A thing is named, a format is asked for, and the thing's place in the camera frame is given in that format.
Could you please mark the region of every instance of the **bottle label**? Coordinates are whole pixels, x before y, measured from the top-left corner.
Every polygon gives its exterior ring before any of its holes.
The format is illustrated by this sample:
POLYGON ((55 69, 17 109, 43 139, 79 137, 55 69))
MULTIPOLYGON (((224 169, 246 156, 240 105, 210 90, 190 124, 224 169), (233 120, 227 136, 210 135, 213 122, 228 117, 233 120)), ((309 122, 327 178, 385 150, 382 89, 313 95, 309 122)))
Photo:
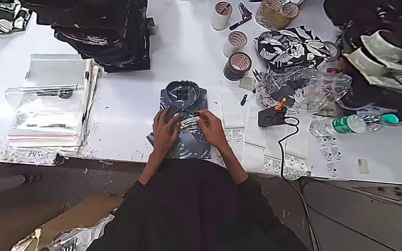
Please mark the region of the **bottle label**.
POLYGON ((348 125, 348 117, 336 118, 333 120, 333 128, 339 134, 354 134, 353 131, 348 125))

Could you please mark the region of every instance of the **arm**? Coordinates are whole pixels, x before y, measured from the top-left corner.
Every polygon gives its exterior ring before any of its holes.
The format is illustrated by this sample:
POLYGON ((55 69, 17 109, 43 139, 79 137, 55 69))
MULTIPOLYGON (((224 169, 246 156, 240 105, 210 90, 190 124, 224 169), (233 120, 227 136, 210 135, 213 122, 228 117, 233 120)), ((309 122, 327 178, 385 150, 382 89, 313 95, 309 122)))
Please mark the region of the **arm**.
POLYGON ((248 174, 244 171, 232 148, 227 143, 224 135, 221 120, 213 113, 207 110, 198 111, 199 116, 196 117, 197 123, 202 129, 207 141, 215 146, 223 157, 227 171, 231 175, 235 184, 240 184, 248 178, 248 174))
POLYGON ((159 111, 154 117, 153 134, 154 134, 154 150, 150 154, 147 165, 139 177, 138 181, 145 185, 148 180, 158 171, 159 166, 167 155, 167 152, 175 144, 179 135, 179 122, 175 126, 173 133, 170 134, 171 127, 182 117, 177 115, 172 117, 168 123, 165 124, 165 115, 170 110, 170 106, 165 110, 159 111))

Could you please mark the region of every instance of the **stack of plastic bags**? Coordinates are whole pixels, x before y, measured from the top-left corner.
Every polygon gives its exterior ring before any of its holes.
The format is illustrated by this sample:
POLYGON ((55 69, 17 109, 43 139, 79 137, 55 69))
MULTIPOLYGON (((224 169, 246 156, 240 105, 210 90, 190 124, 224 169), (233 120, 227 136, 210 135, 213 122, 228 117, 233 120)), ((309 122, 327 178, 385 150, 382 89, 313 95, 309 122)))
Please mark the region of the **stack of plastic bags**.
POLYGON ((99 67, 93 64, 79 55, 32 55, 25 86, 6 91, 15 109, 8 143, 75 153, 96 91, 99 67))

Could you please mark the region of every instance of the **right hand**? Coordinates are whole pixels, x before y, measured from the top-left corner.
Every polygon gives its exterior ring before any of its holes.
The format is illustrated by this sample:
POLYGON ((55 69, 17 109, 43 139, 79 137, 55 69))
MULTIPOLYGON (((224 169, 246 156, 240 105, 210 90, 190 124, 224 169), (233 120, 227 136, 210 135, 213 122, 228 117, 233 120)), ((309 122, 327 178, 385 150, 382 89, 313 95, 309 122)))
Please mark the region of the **right hand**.
POLYGON ((207 141, 219 150, 229 147, 221 120, 208 110, 199 110, 198 112, 200 115, 196 117, 196 120, 207 141))

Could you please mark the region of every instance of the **plastic wrap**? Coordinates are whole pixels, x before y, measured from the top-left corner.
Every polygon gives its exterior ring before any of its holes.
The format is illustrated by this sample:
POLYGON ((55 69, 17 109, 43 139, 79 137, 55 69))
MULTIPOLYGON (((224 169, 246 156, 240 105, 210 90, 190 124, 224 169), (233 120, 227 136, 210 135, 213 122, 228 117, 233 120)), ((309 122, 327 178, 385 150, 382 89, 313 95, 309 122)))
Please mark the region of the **plastic wrap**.
POLYGON ((86 107, 87 95, 82 84, 19 87, 6 90, 6 98, 15 109, 9 134, 25 135, 77 131, 86 107))
POLYGON ((295 66, 285 69, 282 73, 266 69, 261 73, 262 81, 257 84, 256 93, 262 107, 269 108, 279 105, 271 94, 279 91, 288 81, 304 83, 290 96, 294 99, 288 114, 317 112, 330 102, 341 99, 349 90, 352 78, 345 74, 326 73, 315 68, 295 66))
POLYGON ((109 214, 91 227, 75 228, 64 233, 54 240, 49 251, 85 251, 95 239, 103 235, 106 224, 113 219, 114 215, 109 214))

